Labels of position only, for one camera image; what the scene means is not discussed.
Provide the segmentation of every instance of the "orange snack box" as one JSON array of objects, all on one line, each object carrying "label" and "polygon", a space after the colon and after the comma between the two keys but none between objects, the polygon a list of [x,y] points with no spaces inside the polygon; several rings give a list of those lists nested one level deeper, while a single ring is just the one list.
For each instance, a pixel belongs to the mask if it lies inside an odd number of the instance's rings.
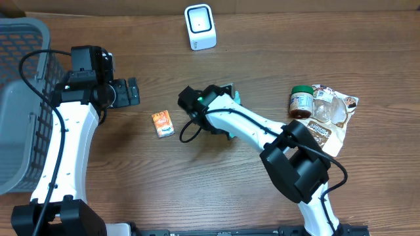
[{"label": "orange snack box", "polygon": [[170,136],[175,133],[167,110],[153,114],[152,119],[155,123],[157,136],[159,138]]}]

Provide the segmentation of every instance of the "white device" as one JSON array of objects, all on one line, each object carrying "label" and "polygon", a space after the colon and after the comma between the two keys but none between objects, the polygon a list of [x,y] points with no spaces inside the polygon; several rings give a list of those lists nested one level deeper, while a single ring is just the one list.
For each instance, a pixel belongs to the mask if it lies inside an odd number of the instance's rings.
[{"label": "white device", "polygon": [[216,46],[216,29],[213,14],[207,4],[192,5],[184,12],[192,50]]}]

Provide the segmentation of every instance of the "wooden table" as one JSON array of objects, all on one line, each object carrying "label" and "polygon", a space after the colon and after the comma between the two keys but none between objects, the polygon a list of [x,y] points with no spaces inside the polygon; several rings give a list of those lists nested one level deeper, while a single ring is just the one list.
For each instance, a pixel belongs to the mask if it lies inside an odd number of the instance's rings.
[{"label": "wooden table", "polygon": [[[218,15],[217,46],[199,52],[189,49],[183,16],[44,21],[53,49],[100,45],[115,55],[117,77],[138,79],[141,105],[110,111],[91,145],[87,196],[106,222],[171,230],[302,224],[248,145],[205,132],[179,142],[188,116],[177,96],[187,85],[233,82],[245,107],[288,123],[291,88],[321,83],[360,98],[338,158],[349,179],[331,194],[336,215],[372,235],[420,233],[420,13]],[[165,109],[177,133],[159,139],[151,114]],[[342,178],[335,167],[329,174],[331,183]],[[29,198],[0,197],[0,235],[14,234],[12,208]]]}]

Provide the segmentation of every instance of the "green lid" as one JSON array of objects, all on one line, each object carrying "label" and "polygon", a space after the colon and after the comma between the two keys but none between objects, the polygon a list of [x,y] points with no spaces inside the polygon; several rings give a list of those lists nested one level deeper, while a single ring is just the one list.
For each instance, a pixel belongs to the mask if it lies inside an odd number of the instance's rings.
[{"label": "green lid", "polygon": [[293,89],[291,89],[292,94],[297,93],[297,92],[307,92],[311,95],[314,95],[314,89],[308,85],[298,85],[298,86],[294,86]]}]

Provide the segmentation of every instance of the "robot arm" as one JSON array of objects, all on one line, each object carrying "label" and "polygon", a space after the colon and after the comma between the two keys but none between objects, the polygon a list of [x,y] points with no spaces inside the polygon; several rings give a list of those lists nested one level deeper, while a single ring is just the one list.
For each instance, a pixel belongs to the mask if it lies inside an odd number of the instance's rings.
[{"label": "robot arm", "polygon": [[[17,235],[32,235],[33,232],[38,235],[106,235],[104,221],[86,204],[87,159],[93,134],[101,124],[98,122],[100,114],[104,112],[103,122],[107,109],[140,103],[137,80],[129,78],[127,87],[124,79],[114,79],[112,54],[100,47],[72,47],[71,56],[72,71],[55,86],[50,101],[61,114],[66,129],[54,189],[52,194],[48,193],[63,129],[55,112],[52,113],[47,158],[31,203],[13,209],[11,223]],[[57,214],[61,223],[48,224]],[[129,225],[114,224],[110,227],[111,232],[121,232]]]},{"label": "robot arm", "polygon": [[[327,190],[329,162],[300,148],[290,160],[284,155],[289,148],[294,148],[287,142],[288,139],[322,152],[312,135],[297,121],[285,125],[249,111],[233,101],[228,89],[210,85],[200,93],[187,87],[179,94],[178,104],[204,130],[214,134],[233,134],[260,152],[262,163],[273,184],[288,199],[298,203],[305,220],[306,232],[312,236],[333,235],[320,200],[321,194]],[[231,109],[239,111],[247,118],[229,112]],[[250,119],[277,135],[267,133]],[[327,195],[325,206],[335,231],[340,231],[339,220],[334,216]]]}]

